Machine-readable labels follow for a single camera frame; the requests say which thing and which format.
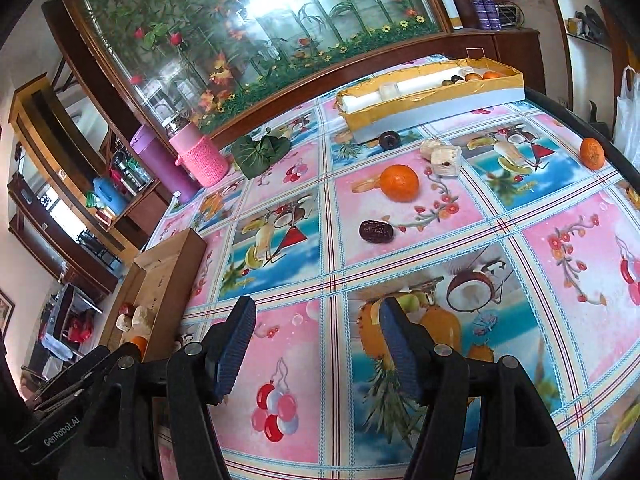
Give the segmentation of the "small orange tangerine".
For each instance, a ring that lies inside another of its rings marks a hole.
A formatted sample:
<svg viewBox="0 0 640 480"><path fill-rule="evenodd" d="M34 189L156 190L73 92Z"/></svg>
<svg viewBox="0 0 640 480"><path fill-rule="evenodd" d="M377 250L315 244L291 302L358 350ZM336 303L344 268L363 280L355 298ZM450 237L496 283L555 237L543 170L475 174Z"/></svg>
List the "small orange tangerine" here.
<svg viewBox="0 0 640 480"><path fill-rule="evenodd" d="M145 336L134 335L128 339L128 342L130 342L130 344L134 344L138 348L142 358L145 356L146 348L148 348L148 340Z"/></svg>

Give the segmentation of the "white bread chunk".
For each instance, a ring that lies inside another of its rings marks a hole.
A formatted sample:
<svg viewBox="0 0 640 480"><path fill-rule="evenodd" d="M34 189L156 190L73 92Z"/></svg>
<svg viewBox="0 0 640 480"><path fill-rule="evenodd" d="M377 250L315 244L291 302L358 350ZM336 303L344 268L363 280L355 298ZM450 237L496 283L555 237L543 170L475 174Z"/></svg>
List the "white bread chunk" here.
<svg viewBox="0 0 640 480"><path fill-rule="evenodd" d="M131 324L132 329L140 334L149 334L152 332L155 322L155 312L152 308L139 306L134 310Z"/></svg>

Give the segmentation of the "brown cardboard tray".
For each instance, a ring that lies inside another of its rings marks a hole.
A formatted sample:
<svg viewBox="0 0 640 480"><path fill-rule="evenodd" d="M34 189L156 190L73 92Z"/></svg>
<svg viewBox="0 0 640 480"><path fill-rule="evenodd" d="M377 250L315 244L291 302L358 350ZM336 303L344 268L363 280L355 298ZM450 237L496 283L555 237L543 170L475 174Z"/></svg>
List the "brown cardboard tray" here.
<svg viewBox="0 0 640 480"><path fill-rule="evenodd" d="M142 358L144 362L168 358L174 352L175 336L205 248L205 240L186 229L134 258L105 321L99 344L114 351L134 335L145 336L148 348ZM123 304L152 308L155 312L152 332L140 334L132 327L126 332L117 328Z"/></svg>

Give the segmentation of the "colourful fruit print tablecloth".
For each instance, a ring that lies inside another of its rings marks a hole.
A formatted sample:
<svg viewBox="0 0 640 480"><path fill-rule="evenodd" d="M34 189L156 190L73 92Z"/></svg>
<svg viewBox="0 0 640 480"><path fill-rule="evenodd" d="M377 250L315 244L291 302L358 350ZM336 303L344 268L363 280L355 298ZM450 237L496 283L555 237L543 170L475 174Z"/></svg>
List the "colourful fruit print tablecloth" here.
<svg viewBox="0 0 640 480"><path fill-rule="evenodd" d="M334 92L257 129L277 133L284 159L171 204L152 235L206 243L182 344L256 302L231 396L209 411L233 478L404 475L425 412L384 346L384 296L462 356L517 358L578 478L638 477L639 174L619 151L586 168L590 127L537 92L401 131L390 151L354 141ZM457 177L434 174L424 140L460 146ZM381 191L392 165L418 175L415 200ZM394 239L366 242L364 220Z"/></svg>

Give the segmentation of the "wooden cabinet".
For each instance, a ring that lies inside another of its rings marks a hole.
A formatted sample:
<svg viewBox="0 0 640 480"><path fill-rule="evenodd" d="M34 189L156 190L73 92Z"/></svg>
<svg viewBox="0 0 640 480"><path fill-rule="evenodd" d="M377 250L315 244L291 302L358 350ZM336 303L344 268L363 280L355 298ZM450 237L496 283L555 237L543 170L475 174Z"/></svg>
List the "wooden cabinet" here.
<svg viewBox="0 0 640 480"><path fill-rule="evenodd" d="M116 174L116 154L132 154L131 140L140 127L138 118L107 79L78 32L62 0L41 6L46 22L62 54L59 68L68 68L68 80L80 85L99 118L106 121L106 133L92 145L63 105L58 77L41 74L15 90L9 120L36 168L62 202L77 214L80 222L122 263L129 264L151 235L160 208L168 204L168 192L152 179L121 212L108 206L103 212L87 205L87 193L97 178Z"/></svg>

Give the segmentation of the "pink knitted sleeve jar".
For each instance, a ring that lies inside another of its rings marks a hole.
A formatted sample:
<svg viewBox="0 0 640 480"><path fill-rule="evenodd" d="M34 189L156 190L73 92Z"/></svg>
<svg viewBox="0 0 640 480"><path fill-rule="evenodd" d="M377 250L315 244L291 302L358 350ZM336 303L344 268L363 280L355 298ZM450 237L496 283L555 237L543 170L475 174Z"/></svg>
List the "pink knitted sleeve jar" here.
<svg viewBox="0 0 640 480"><path fill-rule="evenodd" d="M177 153L175 165L186 168L201 186L211 188L228 174L228 160L194 122L178 115L168 124L167 133Z"/></svg>

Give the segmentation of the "purple thermos bottle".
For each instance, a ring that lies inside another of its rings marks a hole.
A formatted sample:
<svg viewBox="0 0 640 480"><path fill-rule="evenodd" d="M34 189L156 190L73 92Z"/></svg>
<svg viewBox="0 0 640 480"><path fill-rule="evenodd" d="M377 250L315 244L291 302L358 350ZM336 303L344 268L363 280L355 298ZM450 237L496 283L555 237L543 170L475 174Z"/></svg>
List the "purple thermos bottle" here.
<svg viewBox="0 0 640 480"><path fill-rule="evenodd" d="M160 183L171 194L179 194L180 203L192 200L200 190L200 185L186 173L186 170L175 164L175 156L149 126L142 125L131 139L130 145Z"/></svg>

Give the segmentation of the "green leaf wrapped bundle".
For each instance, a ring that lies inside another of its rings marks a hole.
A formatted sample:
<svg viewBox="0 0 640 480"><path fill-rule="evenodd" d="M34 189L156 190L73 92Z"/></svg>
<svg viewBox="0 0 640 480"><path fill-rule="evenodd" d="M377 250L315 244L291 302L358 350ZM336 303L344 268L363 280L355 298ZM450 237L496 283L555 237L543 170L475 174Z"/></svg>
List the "green leaf wrapped bundle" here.
<svg viewBox="0 0 640 480"><path fill-rule="evenodd" d="M291 149L291 140L285 136L263 136L254 140L248 134L231 145L231 154L242 174L254 179L264 174Z"/></svg>

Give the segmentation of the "pale bread cube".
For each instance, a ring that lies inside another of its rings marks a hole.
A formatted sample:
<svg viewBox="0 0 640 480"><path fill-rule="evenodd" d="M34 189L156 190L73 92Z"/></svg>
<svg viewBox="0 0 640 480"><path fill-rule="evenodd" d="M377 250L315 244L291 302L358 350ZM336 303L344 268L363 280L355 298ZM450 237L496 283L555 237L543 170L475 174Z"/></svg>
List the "pale bread cube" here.
<svg viewBox="0 0 640 480"><path fill-rule="evenodd" d="M424 140L420 155L431 164L439 177L457 177L462 164L462 149L457 145L443 144L436 140Z"/></svg>

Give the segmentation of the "far orange tangerine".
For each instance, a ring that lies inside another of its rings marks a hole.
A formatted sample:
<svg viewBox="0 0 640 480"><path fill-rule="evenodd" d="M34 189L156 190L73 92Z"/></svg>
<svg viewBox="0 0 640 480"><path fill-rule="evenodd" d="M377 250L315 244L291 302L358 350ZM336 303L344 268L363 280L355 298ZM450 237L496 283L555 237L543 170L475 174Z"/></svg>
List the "far orange tangerine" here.
<svg viewBox="0 0 640 480"><path fill-rule="evenodd" d="M605 164L603 146L596 139L585 138L580 144L579 158L586 168L592 171L600 170Z"/></svg>

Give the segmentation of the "dark round plum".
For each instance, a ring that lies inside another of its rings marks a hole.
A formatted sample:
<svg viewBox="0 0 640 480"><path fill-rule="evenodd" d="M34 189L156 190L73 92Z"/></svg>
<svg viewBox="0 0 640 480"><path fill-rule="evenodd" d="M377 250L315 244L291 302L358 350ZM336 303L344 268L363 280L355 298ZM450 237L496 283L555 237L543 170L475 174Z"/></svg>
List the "dark round plum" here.
<svg viewBox="0 0 640 480"><path fill-rule="evenodd" d="M380 134L378 144L383 151L394 150L401 146L401 137L397 131L388 130Z"/></svg>

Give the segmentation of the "white plastic bag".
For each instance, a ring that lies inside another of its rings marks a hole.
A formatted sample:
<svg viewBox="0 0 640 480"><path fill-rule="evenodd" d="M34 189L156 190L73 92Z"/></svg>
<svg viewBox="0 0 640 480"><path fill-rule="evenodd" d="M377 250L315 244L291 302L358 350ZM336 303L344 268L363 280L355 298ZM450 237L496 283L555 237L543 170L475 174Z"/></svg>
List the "white plastic bag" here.
<svg viewBox="0 0 640 480"><path fill-rule="evenodd" d="M639 165L640 102L639 73L631 66L623 70L620 95L616 99L613 141L634 166Z"/></svg>

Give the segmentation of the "gold white long box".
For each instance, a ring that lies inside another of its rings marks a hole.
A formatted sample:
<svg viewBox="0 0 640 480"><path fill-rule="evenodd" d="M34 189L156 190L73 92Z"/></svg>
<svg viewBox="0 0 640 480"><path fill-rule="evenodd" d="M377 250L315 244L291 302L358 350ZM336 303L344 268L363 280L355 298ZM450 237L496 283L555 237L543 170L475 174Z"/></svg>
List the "gold white long box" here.
<svg viewBox="0 0 640 480"><path fill-rule="evenodd" d="M401 131L479 108L525 99L524 74L491 58L411 65L360 81L336 95L354 141Z"/></svg>

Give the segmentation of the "fish tank with plants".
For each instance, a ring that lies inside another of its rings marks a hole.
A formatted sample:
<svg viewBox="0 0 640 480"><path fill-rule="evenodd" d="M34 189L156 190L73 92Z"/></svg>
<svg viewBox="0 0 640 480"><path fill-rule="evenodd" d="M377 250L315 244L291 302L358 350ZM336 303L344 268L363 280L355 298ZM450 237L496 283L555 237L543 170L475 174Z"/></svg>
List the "fish tank with plants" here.
<svg viewBox="0 0 640 480"><path fill-rule="evenodd" d="M439 0L63 0L134 111L213 132L277 92L448 29Z"/></svg>

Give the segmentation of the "purple bottles pair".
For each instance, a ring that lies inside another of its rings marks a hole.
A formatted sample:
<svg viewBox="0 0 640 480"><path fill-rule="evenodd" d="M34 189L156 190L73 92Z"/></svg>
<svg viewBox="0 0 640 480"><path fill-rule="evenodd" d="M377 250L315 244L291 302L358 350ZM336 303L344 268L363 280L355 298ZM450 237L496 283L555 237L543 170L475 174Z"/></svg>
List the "purple bottles pair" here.
<svg viewBox="0 0 640 480"><path fill-rule="evenodd" d="M480 28L483 30L501 30L498 6L494 0L472 0Z"/></svg>

